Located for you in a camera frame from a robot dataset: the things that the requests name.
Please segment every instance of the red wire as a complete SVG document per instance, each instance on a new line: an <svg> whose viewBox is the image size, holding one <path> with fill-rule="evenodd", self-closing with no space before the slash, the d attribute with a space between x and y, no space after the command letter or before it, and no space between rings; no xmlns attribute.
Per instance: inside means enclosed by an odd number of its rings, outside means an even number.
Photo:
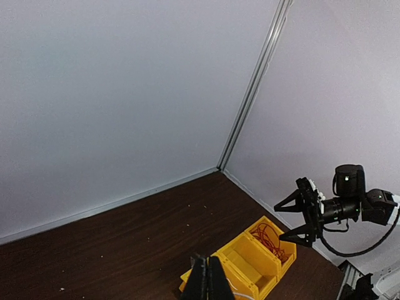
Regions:
<svg viewBox="0 0 400 300"><path fill-rule="evenodd" d="M271 238L268 236L266 232L267 228L271 228L277 238L277 246L273 243ZM254 231L250 232L258 241L261 242L267 249L269 249L277 258L284 263L288 260L288 257L285 254L285 251L281 249L281 241L279 240L279 236L276 233L275 229L267 223L260 223L258 224L257 228Z"/></svg>

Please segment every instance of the dark wood surface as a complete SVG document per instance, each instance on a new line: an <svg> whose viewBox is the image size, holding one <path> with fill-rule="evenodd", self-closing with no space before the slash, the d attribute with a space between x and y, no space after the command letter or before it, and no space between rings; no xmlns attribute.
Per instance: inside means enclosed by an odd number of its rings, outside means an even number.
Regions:
<svg viewBox="0 0 400 300"><path fill-rule="evenodd" d="M264 214L277 222L214 173L1 246L0 299L177 299L192 253L213 253ZM342 272L312 249L297 252L267 299L334 300Z"/></svg>

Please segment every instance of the white cable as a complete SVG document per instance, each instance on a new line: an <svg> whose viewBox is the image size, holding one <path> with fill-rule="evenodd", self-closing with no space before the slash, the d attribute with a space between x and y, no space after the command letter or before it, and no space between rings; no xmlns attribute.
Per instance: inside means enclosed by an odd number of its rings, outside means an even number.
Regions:
<svg viewBox="0 0 400 300"><path fill-rule="evenodd" d="M226 280L228 280L228 282L231 284L232 288L234 288L235 290L238 290L233 284L232 282L229 280L229 278L227 277Z"/></svg>
<svg viewBox="0 0 400 300"><path fill-rule="evenodd" d="M245 294L241 294L240 292L234 292L233 294L234 294L235 296L239 296L239 297L243 297L243 298L246 298L246 299L254 300L253 297L250 297L250 296L245 295Z"/></svg>

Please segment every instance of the yellow plastic bin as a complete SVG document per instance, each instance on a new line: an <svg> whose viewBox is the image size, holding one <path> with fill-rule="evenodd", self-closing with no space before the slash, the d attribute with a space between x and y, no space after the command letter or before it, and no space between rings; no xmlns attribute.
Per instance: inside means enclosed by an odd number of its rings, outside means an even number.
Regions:
<svg viewBox="0 0 400 300"><path fill-rule="evenodd" d="M258 241L251 233L259 226L261 223L266 223L268 226L266 227L266 233L269 238L275 245L279 245L281 249L285 251L285 256L287 260L282 263L270 250L268 250L260 241ZM290 266L294 263L297 258L297 249L296 244L291 242L283 242L279 240L279 235L284 233L279 227L277 227L270 219L266 216L261 217L257 222L255 222L252 226L247 228L245 231L246 235L252 239L259 246L263 247L270 253L272 256L276 258L276 261L279 264L279 280L286 274Z"/></svg>
<svg viewBox="0 0 400 300"><path fill-rule="evenodd" d="M280 265L275 257L246 233L240 234L217 253L250 283L248 288L255 289L252 297L256 300L265 299L279 282Z"/></svg>
<svg viewBox="0 0 400 300"><path fill-rule="evenodd" d="M251 234L261 223L268 225L266 234L271 242L285 251L287 259L283 263ZM248 295L254 300L264 300L273 290L297 258L295 244L279 241L278 236L282 233L279 227L263 216L213 254L221 261L232 292ZM190 273L191 270L181 276L181 291L184 290Z"/></svg>
<svg viewBox="0 0 400 300"><path fill-rule="evenodd" d="M251 284L251 282L247 281L246 278L242 277L238 272L236 272L235 269L231 266L228 259L226 259L225 257L221 257L221 255L219 255L218 253L214 253L212 256L217 256L219 258L222 264L222 268L224 269L225 276L228 278L229 285L231 286L231 290L234 293L245 294L259 300L259 298L257 298L258 291L256 286ZM181 292L183 292L186 283L188 283L191 271L192 270L190 269L188 272L184 273L181 276L182 284L179 287L179 290Z"/></svg>

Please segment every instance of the white wall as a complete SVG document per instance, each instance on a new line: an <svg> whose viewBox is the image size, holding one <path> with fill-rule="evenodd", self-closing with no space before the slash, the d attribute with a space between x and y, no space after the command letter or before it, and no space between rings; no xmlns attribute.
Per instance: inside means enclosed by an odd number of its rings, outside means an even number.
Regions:
<svg viewBox="0 0 400 300"><path fill-rule="evenodd" d="M0 238L216 166L278 1L3 1Z"/></svg>
<svg viewBox="0 0 400 300"><path fill-rule="evenodd" d="M227 170L273 207L307 176L332 197L334 168L362 164L367 188L400 194L399 1L296 0ZM297 214L281 216L293 227ZM388 227L354 224L327 234L343 252L375 243ZM400 230L371 254L364 272L400 259ZM317 246L333 261L321 244Z"/></svg>

